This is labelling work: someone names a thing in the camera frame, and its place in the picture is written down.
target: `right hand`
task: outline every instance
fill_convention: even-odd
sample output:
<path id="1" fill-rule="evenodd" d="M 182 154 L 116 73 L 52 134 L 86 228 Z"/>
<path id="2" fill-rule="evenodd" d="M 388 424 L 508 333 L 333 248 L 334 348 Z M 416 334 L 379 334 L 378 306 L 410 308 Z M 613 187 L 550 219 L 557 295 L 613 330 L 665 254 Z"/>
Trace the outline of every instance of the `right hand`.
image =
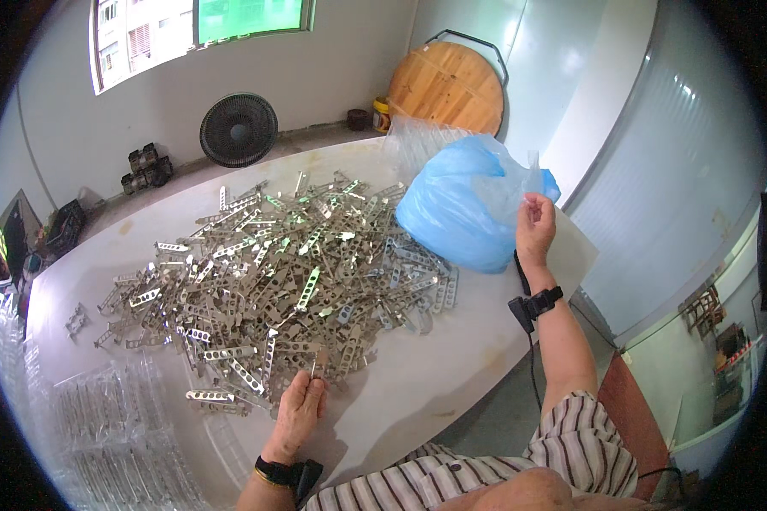
<path id="1" fill-rule="evenodd" d="M 270 440 L 262 450 L 262 459 L 292 465 L 298 448 L 315 429 L 318 419 L 324 416 L 327 384 L 325 380 L 310 378 L 300 370 L 281 395 L 279 416 Z"/>
<path id="2" fill-rule="evenodd" d="M 523 271 L 544 268 L 545 257 L 557 232 L 554 203 L 545 195 L 527 193 L 517 212 L 517 259 Z"/>

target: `apartment window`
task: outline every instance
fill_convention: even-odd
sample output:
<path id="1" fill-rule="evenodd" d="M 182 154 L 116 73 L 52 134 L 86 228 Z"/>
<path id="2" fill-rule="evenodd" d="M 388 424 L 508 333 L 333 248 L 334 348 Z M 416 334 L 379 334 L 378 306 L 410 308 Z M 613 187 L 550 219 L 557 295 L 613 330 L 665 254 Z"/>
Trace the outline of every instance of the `apartment window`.
<path id="1" fill-rule="evenodd" d="M 307 31 L 315 8 L 315 0 L 149 0 L 139 8 L 143 2 L 95 0 L 97 94 L 201 46 Z"/>
<path id="2" fill-rule="evenodd" d="M 117 43 L 113 43 L 110 46 L 106 46 L 100 50 L 100 58 L 102 61 L 103 70 L 110 71 L 113 69 L 113 62 L 116 60 L 118 46 L 119 45 Z"/>
<path id="3" fill-rule="evenodd" d="M 116 0 L 113 0 L 112 2 L 100 3 L 99 19 L 100 19 L 101 26 L 104 25 L 106 22 L 111 21 L 115 17 L 117 17 Z"/>

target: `fan grille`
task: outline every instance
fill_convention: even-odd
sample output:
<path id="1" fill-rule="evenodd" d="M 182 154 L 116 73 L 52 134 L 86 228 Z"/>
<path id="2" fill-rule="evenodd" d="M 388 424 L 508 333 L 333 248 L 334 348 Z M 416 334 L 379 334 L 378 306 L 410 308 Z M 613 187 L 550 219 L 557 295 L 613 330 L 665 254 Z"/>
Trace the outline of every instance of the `fan grille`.
<path id="1" fill-rule="evenodd" d="M 273 107 L 261 96 L 239 92 L 221 98 L 205 115 L 199 143 L 208 158 L 228 169 L 263 158 L 278 135 Z"/>

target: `blue plastic bag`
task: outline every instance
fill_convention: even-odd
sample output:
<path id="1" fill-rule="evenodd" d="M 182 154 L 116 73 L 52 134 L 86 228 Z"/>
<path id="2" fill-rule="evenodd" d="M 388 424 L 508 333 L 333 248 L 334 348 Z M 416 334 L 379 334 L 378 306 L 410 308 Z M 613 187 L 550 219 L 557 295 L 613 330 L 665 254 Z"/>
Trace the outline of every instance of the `blue plastic bag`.
<path id="1" fill-rule="evenodd" d="M 501 273 L 512 260 L 517 210 L 528 191 L 554 202 L 560 195 L 548 169 L 525 169 L 492 136 L 475 135 L 430 159 L 395 214 L 437 255 L 481 273 Z"/>

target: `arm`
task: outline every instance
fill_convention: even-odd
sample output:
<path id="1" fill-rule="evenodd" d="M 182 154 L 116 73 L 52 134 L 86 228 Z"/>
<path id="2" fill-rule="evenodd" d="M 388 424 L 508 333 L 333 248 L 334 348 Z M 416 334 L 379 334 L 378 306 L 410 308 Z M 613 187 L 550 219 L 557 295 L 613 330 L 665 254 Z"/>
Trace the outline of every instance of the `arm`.
<path id="1" fill-rule="evenodd" d="M 540 194 L 526 194 L 517 221 L 517 258 L 526 274 L 532 295 L 551 290 L 557 283 L 545 257 L 556 233 L 554 204 Z M 567 395 L 584 390 L 596 395 L 594 356 L 585 334 L 565 299 L 537 320 L 545 373 L 545 417 Z"/>
<path id="2" fill-rule="evenodd" d="M 262 449 L 262 459 L 292 465 L 298 448 L 316 427 L 324 414 L 327 393 L 326 382 L 310 380 L 307 371 L 299 371 L 281 396 L 279 418 L 270 440 Z M 250 474 L 242 490 L 236 511 L 294 511 L 294 494 L 291 488 L 267 482 L 257 472 Z"/>

